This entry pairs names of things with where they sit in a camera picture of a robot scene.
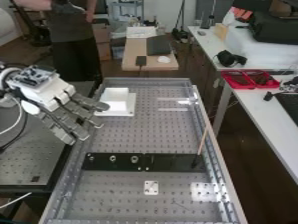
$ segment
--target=equipment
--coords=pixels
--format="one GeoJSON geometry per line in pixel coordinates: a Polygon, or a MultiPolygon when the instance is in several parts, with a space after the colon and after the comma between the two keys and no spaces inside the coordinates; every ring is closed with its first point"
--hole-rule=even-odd
{"type": "Polygon", "coordinates": [[[298,126],[298,93],[280,93],[276,97],[298,126]]]}
{"type": "Polygon", "coordinates": [[[171,54],[171,44],[167,36],[156,36],[147,39],[147,55],[168,55],[171,54]]]}
{"type": "Polygon", "coordinates": [[[181,41],[181,39],[188,39],[188,32],[184,30],[184,11],[185,11],[185,0],[183,0],[179,19],[176,22],[175,29],[172,30],[172,36],[177,41],[181,41]],[[180,17],[183,17],[181,30],[179,30],[180,17]]]}
{"type": "Polygon", "coordinates": [[[236,54],[232,54],[229,51],[221,51],[217,55],[217,58],[219,58],[219,61],[221,62],[221,64],[225,66],[225,67],[233,67],[236,66],[236,64],[241,64],[241,65],[245,65],[247,62],[248,62],[248,58],[240,56],[240,55],[236,55],[236,54]]]}
{"type": "Polygon", "coordinates": [[[298,44],[298,19],[281,19],[268,13],[256,12],[249,21],[249,29],[257,41],[298,44]]]}
{"type": "Polygon", "coordinates": [[[268,12],[273,0],[235,0],[233,6],[257,12],[268,12]]]}
{"type": "Polygon", "coordinates": [[[72,145],[78,139],[84,141],[90,137],[76,118],[87,120],[96,128],[103,127],[92,111],[106,111],[110,105],[76,93],[74,85],[60,79],[54,69],[38,66],[20,69],[2,65],[0,92],[0,106],[13,106],[11,101],[19,98],[20,108],[43,121],[66,144],[72,145]]]}

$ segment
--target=person's leg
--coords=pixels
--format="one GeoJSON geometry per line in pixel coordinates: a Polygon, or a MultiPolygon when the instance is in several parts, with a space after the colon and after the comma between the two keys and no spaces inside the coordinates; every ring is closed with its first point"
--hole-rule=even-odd
{"type": "Polygon", "coordinates": [[[86,81],[84,71],[72,42],[54,43],[54,64],[66,81],[86,81]]]}
{"type": "Polygon", "coordinates": [[[88,80],[100,80],[103,82],[100,54],[95,37],[87,40],[76,41],[76,49],[79,53],[84,76],[88,80]]]}

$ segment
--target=storage box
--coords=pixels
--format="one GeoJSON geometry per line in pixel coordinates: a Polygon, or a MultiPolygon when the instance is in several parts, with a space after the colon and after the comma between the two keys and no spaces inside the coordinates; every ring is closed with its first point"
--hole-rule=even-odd
{"type": "Polygon", "coordinates": [[[99,53],[100,53],[100,60],[108,61],[112,59],[111,54],[111,45],[110,43],[98,43],[99,53]]]}
{"type": "Polygon", "coordinates": [[[96,43],[111,42],[111,28],[106,24],[94,24],[96,43]]]}

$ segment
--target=robotic hand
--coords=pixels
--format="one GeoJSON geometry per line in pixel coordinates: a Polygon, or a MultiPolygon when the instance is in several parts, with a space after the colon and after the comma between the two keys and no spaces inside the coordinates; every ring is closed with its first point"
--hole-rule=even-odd
{"type": "Polygon", "coordinates": [[[76,93],[74,85],[60,79],[55,70],[30,66],[24,69],[0,66],[0,107],[11,107],[13,98],[20,98],[27,113],[36,116],[66,144],[87,140],[90,133],[76,119],[102,128],[94,111],[106,111],[110,105],[76,93]]]}

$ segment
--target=metal table surface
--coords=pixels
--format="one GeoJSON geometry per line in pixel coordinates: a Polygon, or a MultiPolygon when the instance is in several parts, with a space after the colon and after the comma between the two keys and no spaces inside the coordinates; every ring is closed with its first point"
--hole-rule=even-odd
{"type": "MultiPolygon", "coordinates": [[[[88,95],[92,82],[74,83],[74,85],[82,94],[88,95]]],[[[10,127],[18,116],[18,107],[0,109],[2,130],[10,127]]],[[[0,145],[16,136],[23,122],[24,116],[18,127],[0,136],[0,145]]],[[[40,120],[30,115],[20,139],[0,155],[0,192],[42,190],[50,183],[64,147],[64,143],[54,136],[40,120]]]]}
{"type": "Polygon", "coordinates": [[[135,117],[103,117],[78,142],[40,223],[247,223],[199,92],[188,79],[106,79],[138,94],[135,117]],[[200,172],[107,172],[82,169],[88,153],[196,154],[209,134],[200,172]],[[159,195],[144,183],[159,181],[159,195]]]}

